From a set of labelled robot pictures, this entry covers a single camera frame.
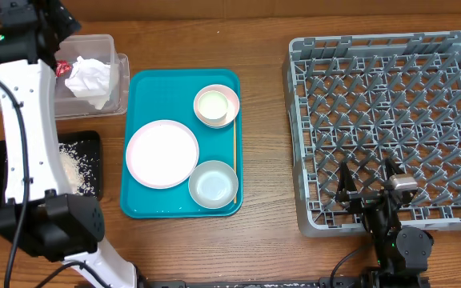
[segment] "white paper towel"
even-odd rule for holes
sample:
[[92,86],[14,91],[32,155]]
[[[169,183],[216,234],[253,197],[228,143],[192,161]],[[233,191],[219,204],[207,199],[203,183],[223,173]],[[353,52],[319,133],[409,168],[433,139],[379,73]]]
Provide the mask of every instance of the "white paper towel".
[[97,59],[77,58],[77,62],[72,65],[70,77],[65,80],[65,86],[69,88],[76,97],[102,96],[88,102],[101,110],[110,98],[110,65],[104,64]]

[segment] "pink plate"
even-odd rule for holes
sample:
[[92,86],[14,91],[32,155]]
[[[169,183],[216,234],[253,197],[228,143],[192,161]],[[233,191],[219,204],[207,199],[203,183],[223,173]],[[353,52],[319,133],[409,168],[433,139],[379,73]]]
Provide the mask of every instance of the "pink plate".
[[[209,91],[220,92],[221,94],[225,95],[225,98],[227,99],[227,104],[228,104],[227,114],[226,114],[226,117],[222,121],[220,121],[220,123],[210,124],[210,123],[204,122],[202,115],[198,111],[198,105],[197,105],[198,100],[203,94]],[[195,96],[195,100],[193,101],[193,110],[195,111],[195,115],[197,115],[198,120],[200,120],[202,123],[206,124],[207,126],[211,128],[216,128],[216,129],[223,128],[231,124],[236,118],[236,116],[238,116],[239,98],[238,98],[238,95],[231,88],[225,85],[220,85],[220,84],[209,85],[209,86],[202,88]]]
[[190,177],[197,162],[197,138],[176,121],[148,123],[127,145],[127,169],[136,181],[150,188],[177,186]]

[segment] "gray crate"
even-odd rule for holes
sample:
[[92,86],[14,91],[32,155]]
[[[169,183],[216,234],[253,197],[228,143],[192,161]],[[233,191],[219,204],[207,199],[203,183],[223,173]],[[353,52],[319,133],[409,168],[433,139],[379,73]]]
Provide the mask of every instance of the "gray crate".
[[334,200],[339,163],[372,191],[386,157],[419,183],[403,225],[461,230],[461,31],[296,38],[283,78],[303,234],[364,232]]

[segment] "wooden table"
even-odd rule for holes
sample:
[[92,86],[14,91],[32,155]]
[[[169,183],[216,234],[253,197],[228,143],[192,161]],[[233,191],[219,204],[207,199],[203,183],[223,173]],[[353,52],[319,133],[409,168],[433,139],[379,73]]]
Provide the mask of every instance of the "wooden table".
[[[104,147],[106,236],[149,279],[189,282],[317,279],[367,238],[305,238],[298,230],[291,179],[291,137],[281,64],[292,38],[461,30],[461,14],[272,18],[171,22],[92,22],[84,34],[111,34],[129,56],[131,73],[146,69],[226,67],[243,96],[245,201],[229,218],[133,220],[119,207],[126,116],[58,122],[59,132],[97,130]],[[0,140],[3,139],[0,115]],[[461,232],[435,232],[427,276],[433,287],[461,287]],[[10,244],[0,238],[0,286]],[[347,262],[338,274],[356,275],[374,253]],[[19,252],[13,285],[30,287],[58,263]],[[82,281],[73,271],[51,287]]]

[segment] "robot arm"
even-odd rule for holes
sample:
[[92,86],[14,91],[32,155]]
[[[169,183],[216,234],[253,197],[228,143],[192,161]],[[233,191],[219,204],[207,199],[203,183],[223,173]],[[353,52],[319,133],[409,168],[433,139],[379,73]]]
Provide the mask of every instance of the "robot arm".
[[[24,218],[18,247],[29,255],[64,264],[83,262],[111,287],[144,286],[134,265],[121,258],[104,237],[97,198],[72,194],[60,161],[54,120],[54,52],[80,25],[58,0],[0,0],[0,22],[0,35],[4,35],[0,36],[0,81],[20,106],[30,173],[30,192],[24,199],[20,125],[13,103],[0,87],[8,158],[6,190],[0,195],[0,235],[12,241],[18,220]],[[92,285],[102,287],[87,269],[72,267]]]

